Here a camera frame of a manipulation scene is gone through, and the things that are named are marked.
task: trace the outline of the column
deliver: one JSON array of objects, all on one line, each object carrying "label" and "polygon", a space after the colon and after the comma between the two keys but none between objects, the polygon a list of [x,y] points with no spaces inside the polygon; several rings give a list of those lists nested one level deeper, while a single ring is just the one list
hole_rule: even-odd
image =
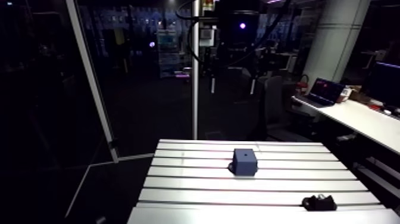
[{"label": "column", "polygon": [[303,71],[313,85],[320,77],[340,81],[370,0],[327,0]]}]

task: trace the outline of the laptop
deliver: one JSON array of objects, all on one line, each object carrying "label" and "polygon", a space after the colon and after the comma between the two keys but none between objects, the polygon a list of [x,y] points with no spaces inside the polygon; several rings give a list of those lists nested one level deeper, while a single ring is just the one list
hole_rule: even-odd
[{"label": "laptop", "polygon": [[344,88],[345,85],[318,78],[308,95],[296,98],[317,108],[329,107],[336,103]]}]

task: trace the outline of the laptop screen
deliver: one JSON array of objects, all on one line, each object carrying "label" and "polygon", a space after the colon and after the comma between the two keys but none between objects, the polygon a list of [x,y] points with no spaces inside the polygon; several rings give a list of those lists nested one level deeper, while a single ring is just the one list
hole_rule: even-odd
[{"label": "laptop screen", "polygon": [[310,95],[324,101],[335,103],[344,87],[345,86],[342,84],[318,78],[315,80],[314,86],[312,86]]}]

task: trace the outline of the black cable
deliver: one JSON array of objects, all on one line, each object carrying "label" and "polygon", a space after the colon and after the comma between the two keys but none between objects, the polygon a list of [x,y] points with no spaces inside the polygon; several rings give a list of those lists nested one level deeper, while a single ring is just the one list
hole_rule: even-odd
[{"label": "black cable", "polygon": [[[272,22],[271,26],[268,26],[268,28],[266,28],[264,35],[262,36],[261,40],[255,44],[252,49],[243,57],[241,57],[240,59],[223,65],[223,66],[218,66],[218,68],[223,69],[229,66],[232,66],[238,62],[241,62],[242,60],[244,60],[245,58],[247,58],[248,56],[250,56],[267,38],[268,35],[272,32],[272,30],[275,29],[276,25],[278,24],[279,20],[283,17],[285,11],[289,8],[289,4],[290,4],[291,0],[286,0],[285,3],[283,4],[282,8],[280,9],[280,12],[278,14],[278,16],[275,18],[275,20]],[[204,61],[201,61],[201,59],[193,52],[193,49],[190,45],[190,37],[189,34],[192,33],[192,29],[195,26],[195,24],[199,21],[198,18],[193,18],[195,21],[190,25],[189,30],[188,30],[188,35],[187,35],[187,47],[189,48],[189,52],[190,54],[199,62],[199,64],[204,64]]]},{"label": "black cable", "polygon": [[190,34],[192,34],[192,30],[193,30],[193,27],[196,25],[196,23],[198,23],[199,22],[199,20],[196,20],[196,21],[194,21],[190,26],[189,26],[189,30],[187,31],[187,39],[186,39],[186,41],[187,41],[187,49],[189,50],[189,52],[190,52],[190,54],[193,56],[193,58],[195,58],[198,62],[199,62],[199,64],[205,64],[205,62],[204,61],[202,61],[195,53],[194,53],[194,51],[193,51],[193,49],[192,49],[192,46],[190,45]]},{"label": "black cable", "polygon": [[187,2],[185,2],[181,6],[179,6],[179,8],[175,11],[176,17],[180,18],[181,20],[196,20],[198,17],[184,17],[182,15],[179,15],[179,13],[178,13],[183,7],[189,5],[190,3],[194,2],[194,1],[195,0],[188,0]]}]

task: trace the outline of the light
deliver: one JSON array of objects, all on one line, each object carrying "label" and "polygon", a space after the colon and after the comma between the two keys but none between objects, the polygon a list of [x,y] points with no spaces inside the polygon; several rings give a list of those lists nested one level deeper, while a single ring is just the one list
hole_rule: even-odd
[{"label": "light", "polygon": [[267,2],[267,4],[271,4],[271,3],[274,3],[274,2],[280,2],[280,1],[282,1],[282,0],[270,0],[270,1]]}]

